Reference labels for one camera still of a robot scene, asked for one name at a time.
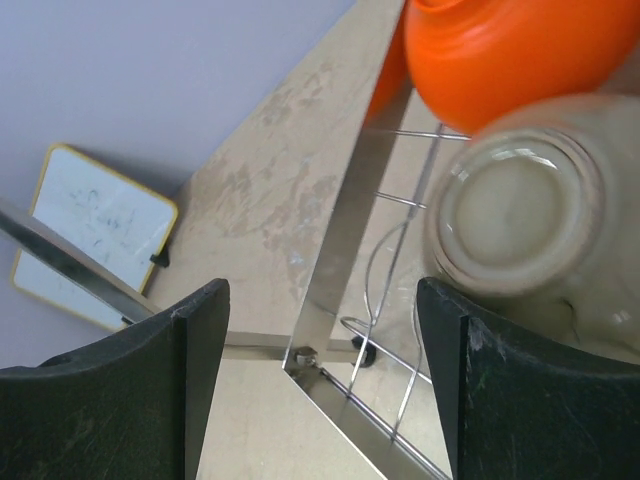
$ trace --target black rubber foot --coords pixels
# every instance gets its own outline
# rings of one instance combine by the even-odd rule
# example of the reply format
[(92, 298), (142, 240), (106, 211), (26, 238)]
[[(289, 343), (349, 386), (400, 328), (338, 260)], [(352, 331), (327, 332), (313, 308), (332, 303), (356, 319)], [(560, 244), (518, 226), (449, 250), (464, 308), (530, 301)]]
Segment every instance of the black rubber foot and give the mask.
[[(356, 350), (360, 350), (362, 348), (362, 342), (362, 337), (353, 337), (351, 339), (351, 344)], [(367, 346), (364, 349), (364, 358), (362, 359), (362, 365), (360, 365), (360, 368), (369, 368), (375, 363), (377, 357), (378, 349), (370, 343), (367, 343)]]

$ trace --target wire dish rack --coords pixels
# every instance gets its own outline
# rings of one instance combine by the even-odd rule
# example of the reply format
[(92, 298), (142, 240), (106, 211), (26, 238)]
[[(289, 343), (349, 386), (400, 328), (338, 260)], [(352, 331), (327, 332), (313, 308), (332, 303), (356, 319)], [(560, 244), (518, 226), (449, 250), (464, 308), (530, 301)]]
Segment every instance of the wire dish rack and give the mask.
[[(417, 280), (426, 275), (419, 243), (436, 160), (468, 138), (435, 122), (425, 130), (407, 128), (412, 97), (407, 86), (375, 123), (361, 129), (283, 368), (383, 476), (447, 479), (414, 297)], [(407, 139), (419, 161), (391, 162), (408, 160), (398, 158)], [(394, 173), (402, 178), (384, 188)], [(342, 315), (358, 310), (349, 306), (354, 299), (360, 314)], [(345, 331), (358, 349), (355, 366), (348, 368), (331, 363), (328, 349), (330, 339)], [(439, 461), (430, 451), (434, 446)]]

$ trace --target black plastic clip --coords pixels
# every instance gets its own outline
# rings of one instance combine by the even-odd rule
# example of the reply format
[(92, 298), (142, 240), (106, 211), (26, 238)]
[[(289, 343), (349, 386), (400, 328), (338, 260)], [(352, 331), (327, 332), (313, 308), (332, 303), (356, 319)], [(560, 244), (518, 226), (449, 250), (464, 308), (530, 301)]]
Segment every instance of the black plastic clip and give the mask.
[(167, 268), (171, 264), (171, 261), (169, 260), (169, 242), (164, 244), (160, 253), (157, 255), (151, 255), (149, 260), (159, 267)]

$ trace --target metal wire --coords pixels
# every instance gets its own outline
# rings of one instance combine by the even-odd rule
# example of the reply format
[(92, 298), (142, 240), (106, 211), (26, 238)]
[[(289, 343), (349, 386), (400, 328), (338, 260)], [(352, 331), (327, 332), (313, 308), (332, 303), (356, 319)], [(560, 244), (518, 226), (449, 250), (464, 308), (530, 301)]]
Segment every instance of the metal wire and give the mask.
[[(366, 353), (366, 347), (369, 342), (369, 338), (371, 337), (371, 332), (373, 328), (378, 323), (378, 319), (380, 318), (380, 314), (382, 313), (382, 308), (384, 306), (384, 302), (387, 299), (387, 295), (389, 293), (389, 288), (391, 287), (391, 281), (393, 279), (393, 274), (396, 269), (396, 265), (398, 263), (398, 258), (400, 257), (400, 250), (402, 249), (402, 245), (404, 244), (405, 237), (407, 235), (407, 230), (409, 229), (409, 224), (411, 220), (413, 220), (418, 212), (420, 211), (420, 207), (418, 206), (420, 201), (424, 198), (424, 195), (427, 191), (427, 185), (429, 184), (429, 178), (431, 177), (431, 172), (433, 170), (433, 164), (435, 163), (436, 157), (438, 155), (438, 150), (440, 148), (440, 136), (444, 131), (444, 125), (438, 124), (435, 134), (436, 138), (432, 140), (431, 145), (429, 146), (429, 152), (427, 157), (425, 158), (424, 165), (422, 167), (422, 173), (418, 178), (418, 183), (413, 192), (413, 197), (411, 199), (411, 205), (409, 207), (409, 211), (407, 212), (407, 217), (404, 221), (393, 227), (389, 230), (385, 235), (382, 236), (380, 241), (376, 244), (369, 257), (369, 262), (367, 263), (367, 270), (365, 272), (365, 280), (364, 280), (364, 303), (367, 308), (367, 314), (369, 315), (369, 323), (366, 325), (366, 334), (364, 336), (364, 340), (362, 342), (362, 346), (360, 347), (360, 352), (358, 353), (358, 359), (356, 360), (355, 367), (351, 373), (351, 379), (349, 381), (348, 391), (353, 391), (353, 386), (358, 378), (358, 373), (360, 371), (360, 366), (362, 365), (364, 355)], [(389, 266), (389, 270), (387, 271), (387, 275), (384, 282), (384, 288), (382, 290), (382, 295), (380, 297), (380, 301), (375, 308), (375, 311), (371, 308), (371, 294), (370, 294), (370, 280), (371, 280), (371, 271), (373, 268), (373, 263), (380, 252), (382, 246), (387, 242), (389, 238), (391, 238), (397, 231), (400, 231), (400, 235), (398, 237), (398, 241), (396, 242), (395, 249), (393, 250), (393, 258), (391, 259), (391, 265)]]
[[(418, 212), (427, 208), (427, 205), (422, 203), (423, 198), (426, 193), (427, 185), (429, 179), (431, 177), (431, 172), (433, 170), (433, 164), (438, 154), (440, 141), (441, 140), (454, 140), (454, 141), (464, 141), (467, 140), (468, 137), (460, 134), (447, 134), (444, 133), (444, 126), (442, 124), (438, 125), (435, 132), (416, 132), (416, 131), (406, 131), (406, 130), (379, 130), (379, 133), (382, 134), (395, 134), (399, 136), (411, 136), (411, 137), (421, 137), (426, 139), (433, 139), (431, 141), (431, 145), (428, 151), (428, 154), (425, 158), (425, 162), (423, 165), (422, 173), (418, 179), (417, 185), (414, 190), (413, 196), (408, 198), (399, 197), (396, 195), (390, 195), (383, 192), (377, 192), (376, 197), (392, 201), (395, 203), (400, 203), (403, 205), (407, 205), (409, 210), (407, 212), (407, 216), (404, 220), (396, 224), (393, 228), (391, 228), (388, 232), (386, 232), (380, 240), (376, 243), (371, 252), (371, 255), (368, 259), (366, 271), (365, 271), (365, 279), (364, 279), (364, 303), (366, 307), (366, 311), (368, 314), (368, 321), (361, 320), (354, 317), (343, 317), (340, 319), (341, 324), (351, 333), (360, 337), (362, 339), (362, 346), (360, 348), (360, 352), (358, 354), (358, 360), (356, 361), (354, 368), (351, 373), (351, 378), (348, 386), (344, 386), (340, 384), (340, 382), (332, 378), (334, 383), (337, 383), (341, 389), (344, 390), (345, 395), (347, 395), (350, 399), (354, 401), (356, 405), (363, 409), (363, 411), (367, 412), (367, 414), (375, 420), (383, 430), (385, 430), (393, 439), (393, 441), (397, 441), (403, 447), (410, 450), (412, 453), (416, 455), (417, 458), (420, 459), (425, 465), (430, 467), (435, 467), (433, 462), (431, 462), (422, 452), (416, 449), (410, 442), (408, 442), (402, 435), (399, 433), (400, 426), (402, 424), (403, 418), (407, 411), (407, 406), (410, 402), (411, 395), (415, 389), (416, 382), (418, 380), (427, 382), (431, 384), (431, 378), (422, 372), (423, 359), (424, 355), (424, 347), (422, 345), (422, 340), (419, 332), (418, 326), (418, 314), (417, 314), (417, 306), (415, 304), (415, 300), (412, 304), (412, 313), (411, 313), (411, 322), (412, 322), (412, 330), (413, 336), (417, 345), (417, 356), (415, 361), (407, 361), (398, 353), (394, 352), (392, 349), (387, 348), (385, 345), (380, 343), (379, 341), (373, 338), (373, 332), (376, 326), (378, 326), (380, 319), (382, 318), (383, 307), (385, 305), (385, 301), (390, 293), (394, 273), (396, 270), (396, 266), (398, 263), (398, 259), (400, 257), (400, 252), (404, 245), (404, 241), (406, 238), (407, 230), (412, 220), (417, 216)], [(389, 265), (389, 269), (386, 272), (383, 282), (382, 293), (380, 294), (380, 298), (378, 302), (374, 304), (372, 302), (372, 296), (370, 292), (370, 285), (372, 281), (372, 271), (373, 265), (378, 257), (378, 254), (382, 250), (382, 247), (387, 245), (391, 238), (398, 234), (398, 239), (394, 244), (394, 247), (391, 249), (392, 258), (391, 263)], [(409, 382), (405, 389), (404, 395), (402, 397), (402, 401), (398, 408), (398, 412), (393, 422), (393, 425), (387, 424), (382, 418), (376, 414), (369, 406), (367, 406), (361, 399), (359, 399), (353, 393), (353, 388), (358, 377), (358, 373), (361, 370), (362, 361), (364, 359), (364, 355), (366, 354), (367, 345), (374, 346), (379, 352), (386, 355), (395, 363), (401, 365), (411, 372), (411, 376), (409, 378)], [(442, 474), (441, 478), (447, 478), (446, 475)]]

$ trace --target marble surface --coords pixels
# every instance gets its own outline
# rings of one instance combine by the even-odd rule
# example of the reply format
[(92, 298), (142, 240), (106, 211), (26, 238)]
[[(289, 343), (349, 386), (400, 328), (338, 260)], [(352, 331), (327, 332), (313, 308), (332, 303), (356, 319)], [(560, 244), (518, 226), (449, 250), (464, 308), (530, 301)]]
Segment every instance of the marble surface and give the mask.
[[(355, 7), (198, 171), (178, 195), (181, 220), (171, 266), (149, 296), (167, 307), (214, 277), (231, 283), (230, 329), (291, 334), (333, 202), (386, 53), (402, 0), (358, 0)], [(403, 128), (433, 131), (414, 95)], [(410, 197), (431, 140), (403, 137), (382, 191)], [(444, 142), (436, 170), (459, 142)], [(364, 269), (381, 235), (406, 206), (378, 200), (348, 287), (342, 314), (366, 318)], [(397, 275), (374, 338), (416, 362), (413, 292), (424, 275), (422, 222), (407, 235)], [(372, 296), (390, 258), (381, 249)], [(335, 337), (349, 338), (336, 327)], [(348, 365), (327, 368), (346, 381)], [(393, 422), (411, 372), (382, 356), (358, 375), (360, 395)], [(416, 447), (449, 471), (433, 391), (416, 385), (401, 427)], [(199, 478), (379, 478), (318, 412), (277, 362), (224, 361)]]

